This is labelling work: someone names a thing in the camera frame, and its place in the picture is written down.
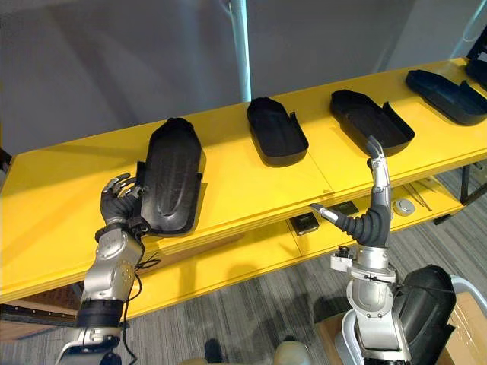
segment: black plastic tray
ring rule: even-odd
[[[143,187],[140,218],[147,233],[175,235],[189,232],[199,203],[204,154],[193,125],[170,118],[155,130],[145,163],[138,163]]]
[[[477,80],[484,89],[487,89],[487,62],[480,59],[471,59],[465,67],[465,72]]]
[[[475,125],[487,117],[487,99],[466,81],[459,86],[441,75],[415,70],[408,72],[406,83],[454,122]]]
[[[264,163],[286,166],[301,160],[309,147],[296,115],[268,97],[252,100],[247,109],[253,141]]]
[[[404,149],[415,136],[411,127],[394,112],[389,103],[381,108],[364,94],[350,90],[335,91],[331,110],[343,131],[366,154],[365,146],[370,135],[380,142],[386,156]]]

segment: metal bracket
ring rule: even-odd
[[[460,188],[460,203],[462,205],[467,206],[472,204],[475,200],[480,198],[482,195],[487,193],[487,182],[483,183],[480,187],[478,187],[474,192],[469,194],[469,181],[470,181],[470,165],[466,165],[462,167],[462,186]],[[433,223],[439,225],[452,216],[451,214],[446,214],[442,217],[438,217],[433,220]]]
[[[24,308],[22,306],[0,305],[0,319],[10,322],[36,323],[38,325],[57,325],[74,327],[76,316],[45,310]]]

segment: white wall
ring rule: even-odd
[[[222,0],[2,1],[12,154],[240,99]],[[445,59],[479,3],[247,0],[253,95]]]

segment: small metal object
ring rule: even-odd
[[[321,217],[325,218],[327,221],[331,223],[335,223],[338,220],[338,215],[336,215],[334,212],[329,211],[325,207],[323,207],[321,204],[317,203],[311,203],[310,204],[311,209],[316,211],[317,213],[320,213]]]
[[[428,209],[428,211],[432,211],[431,207],[428,205],[428,203],[423,199],[423,197],[421,196],[421,194],[419,194],[418,190],[416,190],[416,188],[414,187],[413,184],[409,183],[409,184],[405,184],[403,185],[403,188],[422,206],[422,207],[425,207],[426,209]]]
[[[414,204],[408,199],[397,199],[394,204],[394,211],[403,217],[407,217],[415,212]]]

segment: yellow table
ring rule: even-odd
[[[464,64],[455,59],[417,68],[459,82],[468,79]],[[306,157],[290,167],[272,168],[261,162],[250,137],[246,104],[186,116],[207,158],[199,221],[193,233],[182,237],[147,238],[147,252],[171,254],[236,233],[247,234],[237,243],[147,273],[143,294],[134,300],[130,315],[290,265],[340,244],[335,240],[324,246],[310,244],[314,248],[307,251],[285,223],[286,218],[308,211],[310,202],[332,205],[363,197],[371,187],[366,155],[329,112],[330,94],[335,90],[366,93],[377,103],[388,100],[415,130],[411,144],[388,159],[394,186],[486,158],[487,122],[470,127],[452,123],[407,88],[408,70],[275,97],[288,111],[296,111],[310,142]],[[486,95],[478,84],[470,84]],[[148,139],[160,124],[83,138],[14,158],[1,195],[0,303],[83,279],[94,259],[94,232],[103,226],[100,190],[111,177],[135,172],[136,161],[145,159]],[[461,208],[446,191],[440,195],[437,209],[399,227]],[[167,281],[175,295],[162,297],[157,287]],[[145,304],[137,307],[137,302]]]

